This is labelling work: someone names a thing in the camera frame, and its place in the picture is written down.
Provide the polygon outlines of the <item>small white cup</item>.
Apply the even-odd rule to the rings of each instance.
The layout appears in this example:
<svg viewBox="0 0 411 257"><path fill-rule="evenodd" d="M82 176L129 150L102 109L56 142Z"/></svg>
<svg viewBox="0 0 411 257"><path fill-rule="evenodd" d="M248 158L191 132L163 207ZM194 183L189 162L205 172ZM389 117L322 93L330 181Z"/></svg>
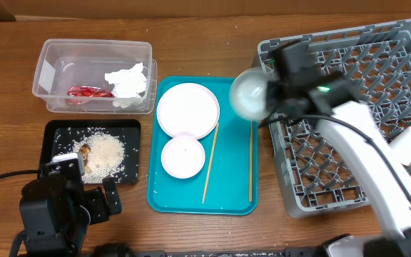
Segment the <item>small white cup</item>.
<svg viewBox="0 0 411 257"><path fill-rule="evenodd" d="M411 126L396 136L389 144L392 152L404 166L411 165Z"/></svg>

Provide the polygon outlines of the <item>red foil snack wrapper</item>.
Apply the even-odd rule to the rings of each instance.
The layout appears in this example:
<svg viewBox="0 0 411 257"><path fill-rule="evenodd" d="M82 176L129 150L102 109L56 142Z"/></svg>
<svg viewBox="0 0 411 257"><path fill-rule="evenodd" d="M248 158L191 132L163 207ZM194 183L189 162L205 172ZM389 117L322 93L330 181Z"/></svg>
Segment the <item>red foil snack wrapper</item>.
<svg viewBox="0 0 411 257"><path fill-rule="evenodd" d="M66 103L73 105L81 105L88 102L88 100L76 99L76 97L94 97L94 98L113 98L114 95L107 90L92 87L92 86L72 86L68 92L67 96L70 96L70 99L66 99Z"/></svg>

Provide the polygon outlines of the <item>grey-green bowl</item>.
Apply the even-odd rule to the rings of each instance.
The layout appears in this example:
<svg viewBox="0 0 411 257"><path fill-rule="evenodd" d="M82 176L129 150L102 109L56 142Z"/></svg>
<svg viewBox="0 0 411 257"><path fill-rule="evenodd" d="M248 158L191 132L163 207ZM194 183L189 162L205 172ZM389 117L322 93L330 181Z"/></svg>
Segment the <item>grey-green bowl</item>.
<svg viewBox="0 0 411 257"><path fill-rule="evenodd" d="M260 67L245 70L230 87L230 104L242 119L259 121L267 118L266 96L269 76Z"/></svg>

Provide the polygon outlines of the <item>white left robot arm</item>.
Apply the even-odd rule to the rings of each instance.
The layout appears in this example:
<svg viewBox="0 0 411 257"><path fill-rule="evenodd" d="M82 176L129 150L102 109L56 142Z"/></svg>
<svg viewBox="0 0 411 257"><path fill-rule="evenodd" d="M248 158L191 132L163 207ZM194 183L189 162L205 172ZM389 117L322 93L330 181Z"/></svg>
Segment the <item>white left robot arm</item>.
<svg viewBox="0 0 411 257"><path fill-rule="evenodd" d="M26 256L80 256L88 227L120 214L122 205L110 176L90 190L80 181L53 176L26 184L19 210L24 230L16 235L10 256L18 256L21 245Z"/></svg>

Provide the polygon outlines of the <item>pile of white rice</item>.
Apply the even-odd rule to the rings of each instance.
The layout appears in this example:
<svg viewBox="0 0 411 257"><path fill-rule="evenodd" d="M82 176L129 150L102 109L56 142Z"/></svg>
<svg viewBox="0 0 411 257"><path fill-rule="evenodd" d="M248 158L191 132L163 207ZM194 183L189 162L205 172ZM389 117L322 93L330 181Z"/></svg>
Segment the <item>pile of white rice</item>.
<svg viewBox="0 0 411 257"><path fill-rule="evenodd" d="M88 144L90 173L82 176L85 184L98 184L107 176L118 183L138 181L140 129L137 127L68 127L58 128L54 134L52 156L79 153Z"/></svg>

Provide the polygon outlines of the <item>brown food scrap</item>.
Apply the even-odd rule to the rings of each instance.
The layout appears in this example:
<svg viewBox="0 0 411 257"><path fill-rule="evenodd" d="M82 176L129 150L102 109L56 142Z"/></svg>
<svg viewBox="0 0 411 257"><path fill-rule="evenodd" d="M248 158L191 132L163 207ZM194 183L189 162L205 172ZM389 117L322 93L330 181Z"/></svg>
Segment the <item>brown food scrap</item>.
<svg viewBox="0 0 411 257"><path fill-rule="evenodd" d="M84 168L86 173L90 173L91 169L88 166L88 155L91 152L91 148L88 144L84 144L79 148L79 153L82 155L83 163L84 163Z"/></svg>

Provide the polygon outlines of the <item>pink bowl with rice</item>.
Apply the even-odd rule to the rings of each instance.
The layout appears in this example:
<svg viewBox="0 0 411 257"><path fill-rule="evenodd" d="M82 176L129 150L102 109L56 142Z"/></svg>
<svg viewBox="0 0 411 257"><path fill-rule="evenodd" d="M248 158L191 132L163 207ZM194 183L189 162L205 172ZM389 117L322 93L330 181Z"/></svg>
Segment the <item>pink bowl with rice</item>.
<svg viewBox="0 0 411 257"><path fill-rule="evenodd" d="M161 152L161 164L172 177L187 179L199 173L206 154L202 144L192 136L172 138Z"/></svg>

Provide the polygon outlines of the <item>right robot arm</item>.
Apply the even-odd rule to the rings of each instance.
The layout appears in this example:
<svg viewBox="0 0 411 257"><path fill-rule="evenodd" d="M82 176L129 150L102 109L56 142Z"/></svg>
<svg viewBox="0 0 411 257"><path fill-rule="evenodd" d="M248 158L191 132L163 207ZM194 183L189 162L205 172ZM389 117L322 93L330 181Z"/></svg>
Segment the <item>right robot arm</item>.
<svg viewBox="0 0 411 257"><path fill-rule="evenodd" d="M411 256L411 177L342 74L269 81L267 105L282 121L305 119L341 155L364 189L382 234L340 236L317 256Z"/></svg>

